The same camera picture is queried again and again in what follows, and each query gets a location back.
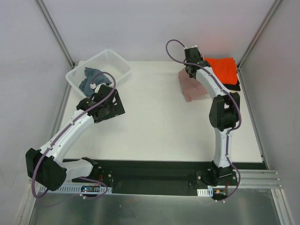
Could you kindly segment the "pink t shirt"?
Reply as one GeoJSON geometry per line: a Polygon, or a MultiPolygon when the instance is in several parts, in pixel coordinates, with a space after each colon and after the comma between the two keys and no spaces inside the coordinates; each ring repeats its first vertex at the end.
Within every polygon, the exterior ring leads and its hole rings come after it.
{"type": "Polygon", "coordinates": [[[208,94],[204,86],[196,79],[190,78],[184,68],[178,74],[182,94],[187,102],[200,100],[201,97],[208,94]]]}

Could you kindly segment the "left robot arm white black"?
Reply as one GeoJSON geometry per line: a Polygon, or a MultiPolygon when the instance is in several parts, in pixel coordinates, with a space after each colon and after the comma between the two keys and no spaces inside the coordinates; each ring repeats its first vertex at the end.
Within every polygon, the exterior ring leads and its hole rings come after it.
{"type": "Polygon", "coordinates": [[[83,157],[64,162],[64,158],[80,136],[90,127],[125,113],[116,88],[101,85],[92,97],[82,99],[65,126],[38,150],[25,154],[28,176],[32,184],[38,182],[47,190],[55,191],[65,181],[85,178],[95,182],[100,174],[95,160],[83,157]]]}

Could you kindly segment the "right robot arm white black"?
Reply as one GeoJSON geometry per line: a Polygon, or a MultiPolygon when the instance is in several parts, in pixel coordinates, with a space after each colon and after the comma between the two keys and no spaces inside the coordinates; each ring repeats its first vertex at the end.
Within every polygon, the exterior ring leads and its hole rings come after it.
{"type": "Polygon", "coordinates": [[[209,121],[215,130],[215,155],[212,166],[201,175],[203,183],[222,185],[232,175],[231,139],[240,127],[240,95],[230,92],[214,74],[213,69],[195,45],[184,49],[186,72],[199,81],[212,99],[209,121]]]}

